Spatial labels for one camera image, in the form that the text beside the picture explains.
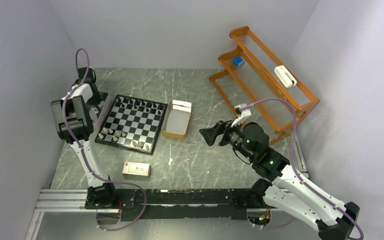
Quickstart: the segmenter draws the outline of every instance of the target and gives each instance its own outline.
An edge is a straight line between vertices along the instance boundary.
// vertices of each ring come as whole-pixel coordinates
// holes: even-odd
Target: gray marble floor
[[[145,69],[145,68],[96,68],[96,84],[101,92],[148,99],[168,103],[182,100],[192,103],[192,114],[185,140],[159,135],[153,155],[146,155],[117,147],[96,143],[96,150],[112,180],[124,181],[124,162],[149,163],[149,178],[134,182],[146,189],[191,188],[249,188],[259,176],[245,165],[228,146],[216,144],[208,147],[199,129],[213,126],[219,120],[231,120],[232,114],[219,93],[208,80],[218,69]],[[218,80],[234,105],[250,103],[238,84],[229,76]],[[262,115],[252,109],[248,122],[260,124],[273,138],[273,129]],[[289,156],[291,137],[272,145]],[[295,149],[294,159],[302,168],[302,157]],[[88,182],[80,160],[69,145],[65,144],[51,184],[52,189],[86,189]]]

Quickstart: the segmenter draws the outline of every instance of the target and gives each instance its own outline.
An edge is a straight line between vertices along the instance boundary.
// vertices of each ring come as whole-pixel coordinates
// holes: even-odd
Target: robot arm
[[[241,123],[251,115],[249,109],[243,112],[238,110],[237,113],[238,118],[235,121],[219,121],[214,127],[199,130],[206,143],[212,146],[216,137],[223,134],[218,145],[232,145],[233,150],[245,156],[255,172],[263,178],[251,188],[254,194],[267,205],[279,208],[305,222],[318,231],[322,240],[346,240],[354,225],[337,209],[340,208],[356,220],[360,208],[353,202],[345,204],[334,198],[298,173],[302,178],[301,182],[290,161],[269,147],[269,136],[258,124],[250,122],[241,131]],[[329,199],[335,206],[332,207],[303,182]]]
[[[63,97],[60,100],[52,101],[50,106],[52,110],[53,119],[55,122],[56,131],[58,136],[70,144],[71,148],[74,149],[79,159],[83,159],[81,149],[79,145],[74,142],[74,139],[70,136],[63,120]],[[94,132],[94,123],[92,121],[89,105],[97,106],[102,101],[98,88],[91,78],[88,78],[83,85],[78,87],[67,101],[66,113],[67,120],[76,138],[80,141],[81,145],[85,149],[85,155],[88,159],[90,167],[94,173],[100,177],[108,179],[108,174],[105,168],[102,167],[99,161],[98,154],[95,149],[95,143],[90,140],[90,135]],[[96,188],[103,185],[103,182],[93,176],[89,172],[84,161],[80,161],[87,176],[87,183],[90,187]]]

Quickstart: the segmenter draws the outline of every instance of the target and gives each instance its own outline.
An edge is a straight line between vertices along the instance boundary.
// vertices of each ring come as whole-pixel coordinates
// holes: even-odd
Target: checkered board
[[[117,95],[95,142],[153,154],[167,104]]]

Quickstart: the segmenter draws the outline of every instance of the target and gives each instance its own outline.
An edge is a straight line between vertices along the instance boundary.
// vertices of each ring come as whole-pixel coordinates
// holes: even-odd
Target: white wall
[[[248,25],[287,59],[319,0],[50,0],[94,67],[221,68]]]
[[[289,62],[321,99],[298,128],[312,179],[383,240],[384,0],[321,0]]]
[[[76,79],[75,49],[46,0],[0,1],[0,240],[21,240],[61,152],[52,100]]]

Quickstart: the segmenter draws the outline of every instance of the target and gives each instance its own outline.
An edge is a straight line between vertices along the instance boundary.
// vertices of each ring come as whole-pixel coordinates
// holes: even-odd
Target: open box
[[[162,123],[162,135],[169,138],[185,139],[191,112],[192,103],[171,100]]]

